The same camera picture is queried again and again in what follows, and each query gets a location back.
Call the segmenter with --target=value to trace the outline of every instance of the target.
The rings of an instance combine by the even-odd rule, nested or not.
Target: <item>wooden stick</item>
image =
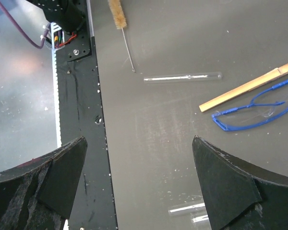
[[[276,80],[286,74],[288,74],[288,63],[200,105],[200,110],[205,112],[219,104],[222,104],[245,92],[254,90],[259,86],[267,84],[268,82]]]

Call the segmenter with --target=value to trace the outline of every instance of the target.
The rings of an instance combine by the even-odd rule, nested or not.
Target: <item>blue safety goggles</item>
[[[224,131],[239,131],[262,126],[288,112],[288,80],[264,90],[248,105],[212,114],[212,120]]]

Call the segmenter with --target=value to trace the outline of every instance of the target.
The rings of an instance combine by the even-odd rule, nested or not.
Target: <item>dark gray table surface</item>
[[[288,0],[123,0],[136,74],[107,1],[91,4],[120,229],[193,229],[189,216],[170,218],[168,207],[201,196],[194,135],[288,176],[288,114],[241,132],[222,131],[210,116],[245,104],[271,84],[206,113],[198,107],[288,63]],[[221,71],[223,80],[143,82],[212,71]]]

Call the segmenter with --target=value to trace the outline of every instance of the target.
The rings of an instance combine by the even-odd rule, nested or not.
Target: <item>floor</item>
[[[271,84],[206,113],[198,107],[288,63],[288,0],[124,0],[135,74],[107,1],[91,4],[119,229],[197,229],[190,216],[168,214],[169,207],[202,195],[192,155],[195,135],[288,176],[288,114],[241,132],[224,132],[211,119]],[[143,81],[214,71],[223,79]]]
[[[38,42],[43,13],[23,0],[2,3]],[[204,114],[198,108],[288,62],[288,0],[124,0],[136,74],[107,1],[91,5],[119,229],[199,229],[191,215],[168,214],[201,198],[191,148],[195,135],[288,176],[288,114],[234,133],[210,117],[244,104],[263,87]],[[143,82],[148,76],[212,71],[224,78]],[[31,47],[0,12],[0,171],[56,146],[51,52]]]
[[[43,12],[24,0],[2,0],[39,43]],[[0,171],[57,147],[51,51],[31,46],[0,11]]]

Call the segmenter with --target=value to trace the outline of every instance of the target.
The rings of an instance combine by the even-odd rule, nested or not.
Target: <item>glass test tube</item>
[[[171,217],[190,215],[195,230],[211,230],[205,203],[202,199],[172,206],[168,209]]]
[[[208,80],[220,80],[223,75],[221,72],[211,73],[196,73],[187,75],[170,75],[170,76],[158,76],[144,78],[145,83],[176,83],[176,82],[190,82],[190,81],[208,81]]]

